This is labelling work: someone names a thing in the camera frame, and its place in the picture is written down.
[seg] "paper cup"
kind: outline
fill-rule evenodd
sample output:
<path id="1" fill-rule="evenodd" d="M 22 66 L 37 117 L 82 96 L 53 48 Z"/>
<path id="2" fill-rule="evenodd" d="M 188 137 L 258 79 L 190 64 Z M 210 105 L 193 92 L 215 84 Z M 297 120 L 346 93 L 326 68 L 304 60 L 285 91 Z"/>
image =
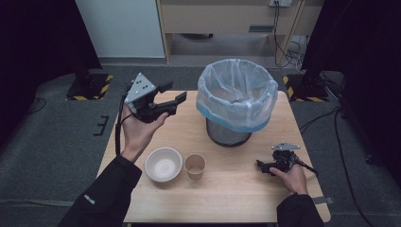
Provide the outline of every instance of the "paper cup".
<path id="1" fill-rule="evenodd" d="M 184 162 L 185 170 L 192 181 L 199 180 L 202 175 L 206 162 L 200 154 L 194 153 L 186 157 Z"/>

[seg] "electrical cord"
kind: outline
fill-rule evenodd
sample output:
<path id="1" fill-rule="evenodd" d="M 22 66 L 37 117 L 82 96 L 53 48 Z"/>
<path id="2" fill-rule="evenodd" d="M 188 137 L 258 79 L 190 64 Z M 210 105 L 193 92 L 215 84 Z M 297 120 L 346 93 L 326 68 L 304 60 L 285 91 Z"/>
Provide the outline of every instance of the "electrical cord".
<path id="1" fill-rule="evenodd" d="M 320 115 L 320 116 L 318 116 L 318 117 L 316 117 L 316 118 L 314 118 L 314 119 L 308 121 L 307 123 L 305 123 L 305 124 L 300 128 L 300 131 L 301 131 L 302 129 L 304 129 L 303 131 L 301 131 L 301 134 L 304 134 L 304 132 L 307 130 L 307 128 L 309 128 L 309 126 L 311 126 L 315 121 L 317 121 L 317 120 L 319 120 L 319 119 L 321 119 L 321 118 L 323 118 L 323 117 L 325 117 L 325 116 L 331 115 L 331 114 L 333 114 L 333 113 L 335 113 L 336 111 L 341 110 L 341 109 L 342 109 L 341 106 L 335 107 L 331 112 L 325 113 L 325 114 L 323 114 L 323 115 Z"/>
<path id="2" fill-rule="evenodd" d="M 291 43 L 297 44 L 298 50 L 294 51 L 294 50 L 288 49 L 286 56 L 290 58 L 290 61 L 289 61 L 290 64 L 294 65 L 298 72 L 304 74 L 305 72 L 302 72 L 301 69 L 298 68 L 298 65 L 302 65 L 302 61 L 304 60 L 305 54 L 302 53 L 302 48 L 301 48 L 300 43 L 297 43 L 294 41 L 291 41 Z"/>
<path id="3" fill-rule="evenodd" d="M 44 102 L 43 106 L 42 106 L 41 108 L 39 108 L 38 110 L 36 110 L 36 111 L 28 112 L 28 113 L 26 113 L 26 114 L 34 114 L 34 113 L 37 113 L 37 112 L 41 111 L 41 110 L 47 105 L 47 102 L 46 102 L 46 100 L 44 100 L 44 98 L 35 97 L 35 100 L 38 101 L 38 102 L 43 101 L 43 102 Z"/>
<path id="4" fill-rule="evenodd" d="M 305 36 L 305 45 L 307 49 L 307 46 L 309 45 L 309 36 Z"/>
<path id="5" fill-rule="evenodd" d="M 335 116 L 334 116 L 334 127 L 335 127 L 335 131 L 336 131 L 337 142 L 338 142 L 338 145 L 339 145 L 341 162 L 342 162 L 342 166 L 344 167 L 345 178 L 346 178 L 346 181 L 347 181 L 347 184 L 348 184 L 350 193 L 351 193 L 351 197 L 352 197 L 352 200 L 353 200 L 353 202 L 354 202 L 355 207 L 357 208 L 357 210 L 358 210 L 359 214 L 362 216 L 362 218 L 366 221 L 366 223 L 368 223 L 369 226 L 374 227 L 374 225 L 365 217 L 365 215 L 363 214 L 362 210 L 360 209 L 359 204 L 357 203 L 357 199 L 356 199 L 356 196 L 355 196 L 354 188 L 353 188 L 353 186 L 352 186 L 352 184 L 351 184 L 351 180 L 350 180 L 350 177 L 349 177 L 349 174 L 348 174 L 348 168 L 347 168 L 347 166 L 346 166 L 346 164 L 345 164 L 345 159 L 344 159 L 344 155 L 343 155 L 342 145 L 341 145 L 341 141 L 340 141 L 340 135 L 339 135 L 338 124 L 337 124 L 338 114 L 339 114 L 339 112 L 341 112 L 341 111 L 342 111 L 342 107 L 341 107 L 341 106 L 338 106 L 338 107 L 334 108 L 333 111 L 331 111 L 331 112 L 329 112 L 329 113 L 326 113 L 326 114 L 324 114 L 324 115 L 321 115 L 321 116 L 319 116 L 319 117 L 316 117 L 315 119 L 313 119 L 313 120 L 307 122 L 306 124 L 304 124 L 304 125 L 300 128 L 300 130 L 301 130 L 302 128 L 305 128 L 305 129 L 301 132 L 301 134 L 303 134 L 303 133 L 307 130 L 307 128 L 308 128 L 313 122 L 315 122 L 316 120 L 318 120 L 318 119 L 320 119 L 320 118 L 322 118 L 322 117 L 328 116 L 328 115 L 330 115 L 330 114 L 336 113 Z"/>
<path id="6" fill-rule="evenodd" d="M 333 95 L 336 100 L 342 98 L 344 79 L 342 79 L 341 85 L 338 85 L 330 77 L 328 77 L 324 72 L 322 72 L 323 79 L 321 79 L 321 85 L 325 86 L 326 89 Z"/>
<path id="7" fill-rule="evenodd" d="M 340 140 L 340 136 L 339 136 L 339 129 L 338 129 L 338 126 L 337 126 L 337 116 L 338 116 L 340 111 L 341 110 L 337 110 L 336 114 L 334 116 L 334 127 L 335 127 L 335 131 L 336 131 L 337 142 L 339 144 L 340 156 L 341 156 L 342 166 L 344 167 L 345 177 L 346 177 L 346 180 L 347 180 L 347 183 L 348 183 L 348 187 L 350 189 L 351 197 L 352 197 L 352 200 L 354 202 L 355 207 L 359 211 L 359 213 L 362 216 L 362 218 L 366 221 L 366 223 L 369 226 L 374 227 L 374 225 L 365 217 L 365 215 L 363 214 L 362 210 L 359 207 L 359 204 L 357 203 L 357 199 L 356 199 L 355 193 L 354 193 L 354 188 L 353 188 L 353 186 L 351 184 L 350 176 L 348 174 L 348 169 L 347 169 L 347 166 L 345 164 L 344 154 L 343 154 L 343 151 L 342 151 L 342 145 L 341 145 L 341 140 Z"/>
<path id="8" fill-rule="evenodd" d="M 120 100 L 120 106 L 118 109 L 118 115 L 117 115 L 117 122 L 115 123 L 115 130 L 114 130 L 114 140 L 115 140 L 115 155 L 120 155 L 121 154 L 121 126 L 123 122 L 131 116 L 128 115 L 126 116 L 123 120 L 121 120 L 122 114 L 123 114 L 123 108 L 124 108 L 124 101 L 128 95 L 128 91 L 130 90 L 131 86 L 127 86 L 124 95 L 121 97 Z"/>
<path id="9" fill-rule="evenodd" d="M 55 206 L 55 207 L 70 207 L 72 201 L 44 201 L 44 200 L 0 200 L 0 205 L 11 206 Z"/>
<path id="10" fill-rule="evenodd" d="M 276 45 L 275 51 L 274 51 L 274 63 L 277 67 L 283 68 L 288 66 L 289 64 L 291 64 L 290 60 L 288 59 L 286 53 L 284 52 L 284 50 L 281 48 L 281 46 L 279 45 L 279 43 L 277 42 L 277 36 L 276 36 L 276 31 L 277 31 L 277 25 L 278 25 L 278 18 L 280 15 L 280 2 L 279 1 L 274 1 L 274 5 L 275 5 L 275 11 L 274 11 L 274 30 L 273 30 L 273 36 L 274 36 L 274 42 Z M 287 60 L 287 64 L 285 65 L 279 65 L 277 62 L 277 49 L 280 49 L 281 52 L 283 53 L 283 55 L 286 57 Z"/>
<path id="11" fill-rule="evenodd" d="M 301 74 L 304 74 L 304 73 L 305 73 L 305 70 L 302 70 L 302 64 L 303 64 L 303 62 L 304 62 L 305 52 L 306 52 L 306 49 L 305 49 L 305 51 L 303 51 L 302 48 L 301 48 L 301 45 L 300 45 L 300 52 L 299 52 L 299 54 L 298 54 L 298 59 L 297 59 L 297 61 L 296 61 L 297 63 L 295 64 L 295 68 L 296 68 L 297 71 L 300 72 Z"/>

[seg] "white bowl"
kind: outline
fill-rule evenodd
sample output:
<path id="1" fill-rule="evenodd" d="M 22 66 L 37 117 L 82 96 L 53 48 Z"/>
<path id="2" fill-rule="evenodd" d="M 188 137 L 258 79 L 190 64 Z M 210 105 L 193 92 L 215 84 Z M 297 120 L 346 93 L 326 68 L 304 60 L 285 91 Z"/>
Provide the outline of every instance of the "white bowl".
<path id="1" fill-rule="evenodd" d="M 168 182 L 180 173 L 183 167 L 181 154 L 173 148 L 155 149 L 145 161 L 145 171 L 155 182 Z"/>

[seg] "metal trash bin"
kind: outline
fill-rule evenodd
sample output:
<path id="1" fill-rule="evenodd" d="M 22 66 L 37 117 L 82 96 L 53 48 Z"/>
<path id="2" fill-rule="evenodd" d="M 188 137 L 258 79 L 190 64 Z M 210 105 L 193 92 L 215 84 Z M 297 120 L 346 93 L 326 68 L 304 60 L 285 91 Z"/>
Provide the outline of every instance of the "metal trash bin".
<path id="1" fill-rule="evenodd" d="M 278 84 L 251 61 L 223 60 L 205 67 L 198 81 L 197 109 L 209 137 L 224 147 L 245 143 L 270 120 Z"/>

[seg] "cable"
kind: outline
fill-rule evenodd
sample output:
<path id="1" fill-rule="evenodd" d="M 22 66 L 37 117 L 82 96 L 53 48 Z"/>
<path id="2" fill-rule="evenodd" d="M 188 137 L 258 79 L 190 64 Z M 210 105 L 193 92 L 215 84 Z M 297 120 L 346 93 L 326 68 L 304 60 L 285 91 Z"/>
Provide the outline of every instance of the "cable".
<path id="1" fill-rule="evenodd" d="M 305 45 L 307 49 L 307 46 L 309 45 L 309 36 L 305 36 Z"/>
<path id="2" fill-rule="evenodd" d="M 274 5 L 275 5 L 275 11 L 274 11 L 274 30 L 273 30 L 273 35 L 274 35 L 274 42 L 276 44 L 276 48 L 274 51 L 274 63 L 277 67 L 286 67 L 289 64 L 291 64 L 290 60 L 287 58 L 286 53 L 284 52 L 284 50 L 281 48 L 281 46 L 278 44 L 277 42 L 277 36 L 276 36 L 276 30 L 277 30 L 277 24 L 278 24 L 278 17 L 280 15 L 280 2 L 279 1 L 274 1 Z M 281 50 L 281 52 L 284 54 L 284 56 L 286 57 L 287 60 L 287 64 L 285 65 L 279 65 L 277 62 L 277 48 L 279 48 Z"/>
<path id="3" fill-rule="evenodd" d="M 302 70 L 302 64 L 303 64 L 303 62 L 304 62 L 304 55 L 305 55 L 305 53 L 304 54 L 302 54 L 302 48 L 301 48 L 301 45 L 300 45 L 300 48 L 299 48 L 299 53 L 298 53 L 298 58 L 297 58 L 297 61 L 296 61 L 296 64 L 295 64 L 295 69 L 300 73 L 300 74 L 304 74 L 305 73 L 305 70 Z"/>
<path id="4" fill-rule="evenodd" d="M 43 106 L 42 106 L 41 108 L 39 108 L 38 110 L 36 110 L 36 111 L 28 112 L 28 113 L 26 113 L 26 114 L 34 114 L 34 113 L 37 113 L 37 112 L 41 111 L 41 110 L 46 106 L 46 104 L 47 104 L 47 102 L 46 102 L 46 100 L 44 100 L 44 98 L 35 97 L 35 100 L 38 101 L 38 102 L 42 100 L 42 101 L 44 102 Z"/>
<path id="5" fill-rule="evenodd" d="M 0 205 L 14 205 L 14 206 L 56 206 L 56 207 L 70 207 L 73 205 L 72 201 L 44 201 L 44 200 L 0 200 Z"/>
<path id="6" fill-rule="evenodd" d="M 123 108 L 124 108 L 124 101 L 128 95 L 128 91 L 130 90 L 130 88 L 131 88 L 131 86 L 127 86 L 124 95 L 121 97 L 120 106 L 118 109 L 117 123 L 115 123 L 114 140 L 115 140 L 115 155 L 117 155 L 117 156 L 120 155 L 120 153 L 121 153 L 121 140 L 120 140 L 121 125 L 122 125 L 123 121 L 125 121 L 128 118 L 128 116 L 130 116 L 130 115 L 128 115 L 127 117 L 125 117 L 123 119 L 123 121 L 121 121 L 121 116 L 122 116 Z"/>
<path id="7" fill-rule="evenodd" d="M 362 210 L 360 209 L 359 204 L 357 203 L 357 199 L 355 197 L 354 188 L 351 185 L 350 176 L 348 174 L 348 169 L 347 169 L 347 166 L 346 166 L 345 160 L 344 160 L 344 154 L 342 152 L 342 145 L 341 145 L 341 140 L 340 140 L 340 137 L 339 137 L 339 129 L 338 129 L 338 126 L 337 126 L 337 116 L 338 116 L 340 111 L 341 110 L 337 110 L 336 111 L 336 115 L 334 116 L 334 127 L 335 127 L 335 131 L 336 131 L 337 142 L 339 144 L 342 166 L 344 167 L 344 171 L 345 171 L 345 177 L 347 179 L 348 187 L 350 189 L 351 197 L 352 197 L 352 200 L 354 202 L 355 207 L 359 211 L 359 213 L 362 216 L 362 218 L 366 221 L 366 223 L 368 223 L 369 226 L 374 227 L 374 225 L 365 217 L 365 215 L 363 214 Z"/>
<path id="8" fill-rule="evenodd" d="M 300 166 L 305 167 L 305 168 L 308 169 L 309 171 L 311 171 L 311 172 L 313 172 L 314 174 L 316 174 L 316 177 L 319 177 L 319 172 L 318 172 L 318 170 L 314 169 L 314 168 L 311 167 L 311 166 L 308 166 L 308 165 L 307 165 L 306 163 L 304 163 L 303 161 L 297 160 L 295 163 L 298 164 L 298 165 L 300 165 Z"/>
<path id="9" fill-rule="evenodd" d="M 319 119 L 321 119 L 321 118 L 323 118 L 323 117 L 325 117 L 325 116 L 331 115 L 331 114 L 335 113 L 335 112 L 338 111 L 338 110 L 341 110 L 341 106 L 335 107 L 331 112 L 325 113 L 325 114 L 323 114 L 323 115 L 321 115 L 321 116 L 318 116 L 318 117 L 314 118 L 313 120 L 308 121 L 307 123 L 305 123 L 305 124 L 300 128 L 300 130 L 301 130 L 301 129 L 304 129 L 303 131 L 301 131 L 301 134 L 304 134 L 304 132 L 307 130 L 307 128 L 309 128 L 309 126 L 311 126 L 312 123 L 314 123 L 315 121 L 317 121 L 317 120 L 319 120 Z"/>
<path id="10" fill-rule="evenodd" d="M 336 98 L 336 100 L 340 100 L 343 93 L 344 86 L 344 78 L 342 78 L 341 85 L 338 85 L 335 81 L 333 81 L 330 77 L 328 77 L 324 72 L 322 72 L 323 79 L 321 80 L 321 84 L 326 87 L 326 89 Z"/>
<path id="11" fill-rule="evenodd" d="M 289 61 L 290 64 L 294 65 L 299 73 L 304 74 L 305 72 L 302 72 L 301 69 L 298 68 L 298 65 L 302 64 L 302 61 L 304 60 L 304 55 L 305 55 L 302 53 L 303 51 L 302 51 L 302 47 L 300 45 L 301 38 L 302 38 L 302 36 L 300 36 L 300 41 L 298 43 L 291 41 L 292 44 L 298 45 L 298 50 L 294 51 L 294 50 L 288 49 L 286 56 L 290 58 L 290 61 Z"/>

